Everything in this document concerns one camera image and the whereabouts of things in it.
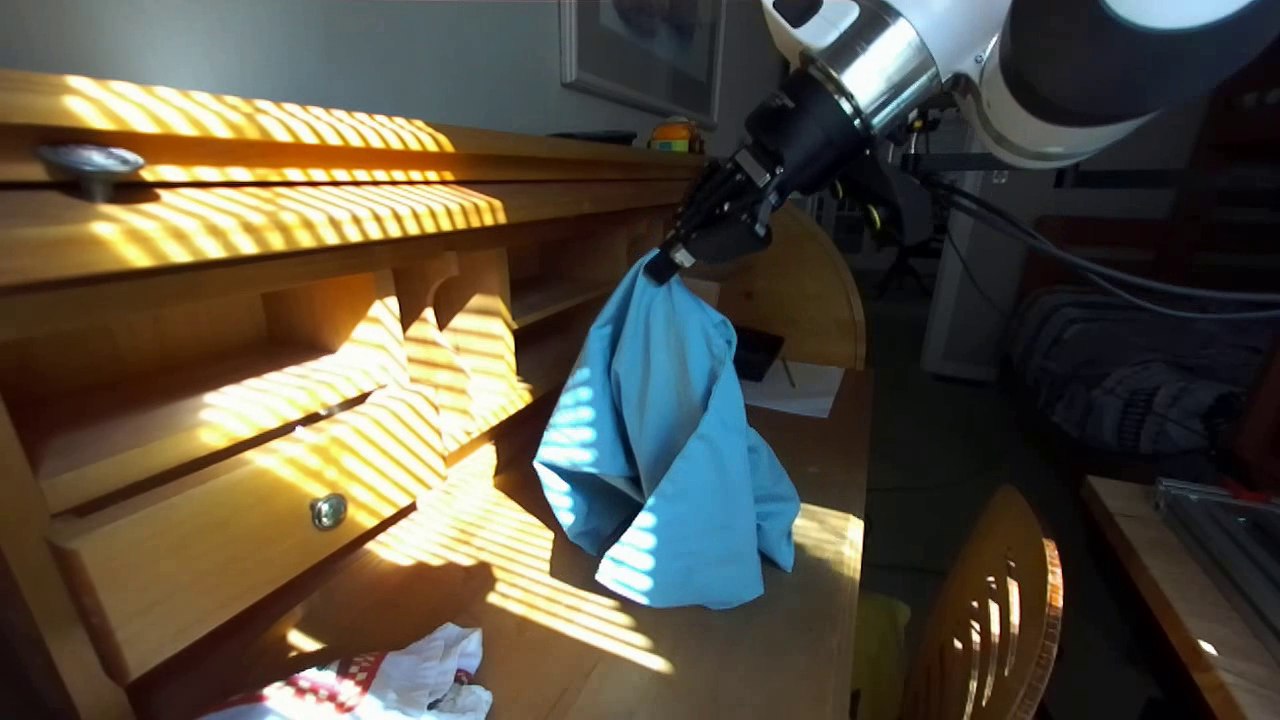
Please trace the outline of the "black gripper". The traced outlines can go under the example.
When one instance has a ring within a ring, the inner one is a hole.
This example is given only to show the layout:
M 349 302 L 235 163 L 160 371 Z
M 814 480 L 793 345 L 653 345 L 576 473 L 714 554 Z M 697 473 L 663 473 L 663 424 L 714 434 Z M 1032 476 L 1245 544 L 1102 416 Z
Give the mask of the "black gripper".
M 871 140 L 863 110 L 821 67 L 802 66 L 746 114 L 732 158 L 705 170 L 645 274 L 723 267 L 770 241 L 788 195 L 814 193 Z

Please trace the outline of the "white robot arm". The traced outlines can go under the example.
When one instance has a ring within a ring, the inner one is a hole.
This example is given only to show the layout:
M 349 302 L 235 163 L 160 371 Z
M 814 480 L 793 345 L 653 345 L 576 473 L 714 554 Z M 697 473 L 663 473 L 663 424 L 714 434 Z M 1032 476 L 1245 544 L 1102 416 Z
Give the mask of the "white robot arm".
M 1280 35 L 1280 0 L 759 0 L 788 61 L 645 274 L 737 265 L 944 90 L 1011 170 L 1062 170 L 1212 92 Z

